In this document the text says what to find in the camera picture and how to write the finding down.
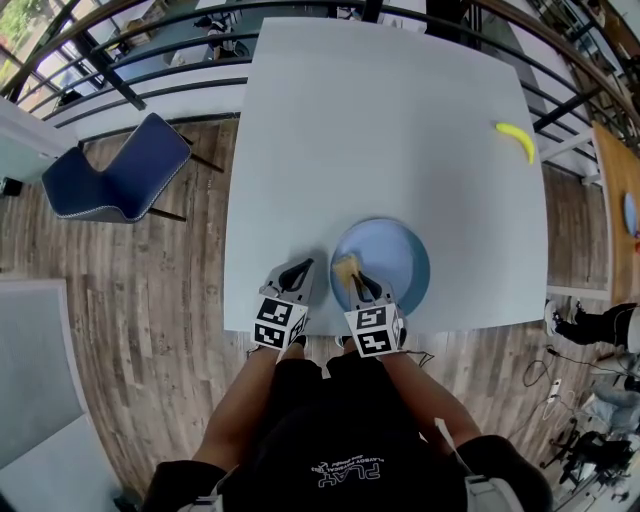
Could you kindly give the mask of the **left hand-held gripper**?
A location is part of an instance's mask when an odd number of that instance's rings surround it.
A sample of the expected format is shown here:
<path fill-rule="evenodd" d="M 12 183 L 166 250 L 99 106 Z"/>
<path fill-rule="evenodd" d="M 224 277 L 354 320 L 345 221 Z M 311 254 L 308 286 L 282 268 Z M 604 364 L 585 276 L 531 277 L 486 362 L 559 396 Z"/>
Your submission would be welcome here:
<path fill-rule="evenodd" d="M 298 258 L 271 270 L 259 288 L 251 341 L 286 350 L 303 332 L 315 274 L 313 258 Z"/>

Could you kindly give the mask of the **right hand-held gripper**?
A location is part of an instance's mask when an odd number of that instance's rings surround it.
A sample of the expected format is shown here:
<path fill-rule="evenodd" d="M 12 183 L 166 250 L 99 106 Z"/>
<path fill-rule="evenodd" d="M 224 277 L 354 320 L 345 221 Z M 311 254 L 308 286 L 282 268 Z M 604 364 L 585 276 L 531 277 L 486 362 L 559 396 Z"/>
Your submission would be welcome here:
<path fill-rule="evenodd" d="M 360 271 L 353 274 L 344 316 L 361 357 L 389 355 L 403 347 L 405 318 L 388 285 Z"/>

